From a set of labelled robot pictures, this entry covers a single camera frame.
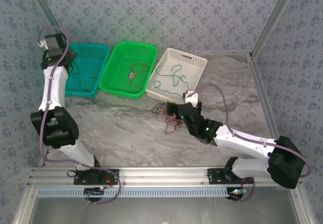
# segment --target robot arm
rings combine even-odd
[[[236,130],[233,130],[235,134],[232,134],[227,125],[204,119],[201,115],[202,103],[197,101],[197,94],[187,97],[192,92],[188,91],[184,94],[185,104],[168,102],[168,115],[175,115],[176,118],[181,119],[189,133],[204,144],[236,149],[254,157],[254,159],[231,157],[224,168],[227,180],[237,177],[241,179],[246,177],[272,178],[283,187],[289,189],[296,187],[304,161],[288,151],[274,147],[281,145],[300,153],[289,138],[281,136],[278,140],[265,139]],[[264,142],[264,144],[253,144],[236,137],[236,134],[246,139]],[[274,143],[274,146],[267,146],[266,142]]]
[[[48,79],[55,63],[62,56],[66,44],[63,41],[62,34],[54,34],[45,36],[45,40],[42,41],[41,46],[45,48],[41,63],[45,77],[44,93],[38,112],[32,113],[30,116],[31,122],[38,134],[40,133],[40,125],[47,104]],[[65,109],[65,85],[68,78],[68,70],[72,60],[76,56],[76,53],[72,49],[69,49],[67,55],[54,72],[43,143],[46,146],[51,146],[62,151],[70,159],[88,166],[99,166],[95,157],[78,140],[78,126]],[[78,171],[89,170],[89,168],[81,165],[78,165],[76,168]]]

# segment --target green wire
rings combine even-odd
[[[171,69],[171,71],[173,71],[173,68],[174,67],[180,67],[180,69],[178,69],[178,70],[176,70],[176,71],[174,71],[174,73],[173,74],[167,74],[167,75],[162,75],[162,74],[160,74],[159,72],[158,72],[158,69],[160,68],[160,67],[162,67],[162,65],[161,66],[158,66],[157,68],[156,68],[156,72],[157,72],[157,74],[159,75],[159,76],[171,76],[172,78],[173,78],[173,86],[174,87],[176,87],[178,84],[179,84],[179,82],[180,81],[182,81],[183,83],[185,83],[186,84],[186,86],[187,86],[187,90],[189,90],[189,88],[188,88],[188,83],[187,82],[185,82],[182,78],[184,77],[184,78],[186,78],[184,75],[182,75],[181,77],[179,77],[178,75],[176,75],[176,73],[178,72],[178,71],[180,71],[181,69],[182,69],[182,66],[181,65],[175,65],[175,66],[173,66],[172,67],[172,69]],[[168,94],[176,94],[176,95],[178,95],[178,96],[180,96],[180,97],[183,97],[182,95],[180,95],[180,94],[178,94],[178,93],[171,93],[171,92],[169,92],[168,90],[161,90],[161,89],[159,89],[159,87],[160,87],[160,85],[161,85],[161,82],[160,81],[158,81],[158,80],[156,80],[155,82],[154,82],[154,88],[155,89],[158,89],[159,91],[162,91],[162,92],[167,92]]]

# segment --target white basket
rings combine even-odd
[[[150,76],[146,89],[147,96],[164,102],[170,100],[175,103],[183,103],[183,93],[188,89],[195,90],[206,63],[207,60],[204,58],[170,47],[167,48]],[[180,68],[181,70],[172,77],[174,72]]]

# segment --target patterned wallpaper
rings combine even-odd
[[[39,163],[30,123],[43,88],[42,50],[36,44],[46,21],[33,0],[0,0],[0,223],[11,223],[30,167]]]
[[[257,62],[280,134],[312,164],[305,186],[323,223],[323,0],[291,0]]]
[[[249,52],[277,0],[47,0],[74,42]]]

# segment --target marble floor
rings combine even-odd
[[[247,56],[201,57],[208,62],[198,87],[213,83],[222,89],[233,128],[270,137]],[[205,88],[199,100],[205,118],[225,122],[224,104],[214,88]],[[151,113],[158,103],[146,95],[133,100],[103,91],[95,99],[66,98],[66,108],[79,126],[80,141],[101,166],[216,166],[225,165],[231,156],[243,156],[232,149],[204,145],[185,127],[166,135],[165,116]],[[54,149],[47,157],[66,158]]]

